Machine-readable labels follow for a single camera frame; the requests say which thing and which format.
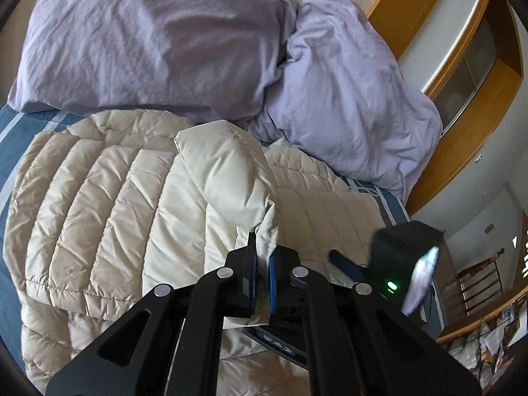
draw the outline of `beige quilted jacket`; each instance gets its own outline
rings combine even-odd
[[[259,271],[280,243],[304,265],[350,285],[327,261],[335,248],[368,262],[383,226],[370,195],[286,141],[262,149],[218,121],[171,113],[98,113],[65,133],[41,132],[18,173],[4,259],[22,304],[22,355],[42,391],[156,284],[194,284],[257,234]],[[225,321],[217,394],[301,395],[307,373]]]

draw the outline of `glass panel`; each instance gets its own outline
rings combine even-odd
[[[493,41],[492,30],[484,18],[466,51],[467,64],[477,89],[488,75],[496,59],[497,50]]]
[[[464,60],[462,60],[435,98],[435,105],[440,113],[444,129],[456,117],[474,91],[475,87],[471,73]]]

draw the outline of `pillow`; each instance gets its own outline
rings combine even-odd
[[[38,0],[9,104],[254,116],[281,75],[296,10],[296,0]]]
[[[404,203],[442,133],[435,105],[405,82],[387,44],[351,0],[303,0],[283,77],[244,124],[285,137],[337,174]]]

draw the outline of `round metal bolt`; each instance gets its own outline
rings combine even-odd
[[[308,275],[308,269],[306,269],[305,267],[295,267],[291,270],[291,273],[294,277],[303,278]]]
[[[356,292],[360,295],[370,295],[372,293],[372,287],[367,283],[356,284]]]
[[[220,268],[216,274],[219,278],[229,278],[233,275],[233,270],[229,267]]]
[[[171,286],[168,284],[158,284],[154,288],[154,295],[163,298],[163,296],[167,296],[169,293],[171,293]]]

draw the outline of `blue striped bed sheet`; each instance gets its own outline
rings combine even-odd
[[[33,137],[41,131],[62,132],[81,117],[59,110],[23,114],[5,106],[0,111],[0,243],[3,246],[7,204],[20,160]],[[370,194],[387,226],[409,220],[402,203],[387,190],[372,183],[342,177],[354,191]],[[20,303],[0,256],[0,335],[16,362],[23,367],[20,351]]]

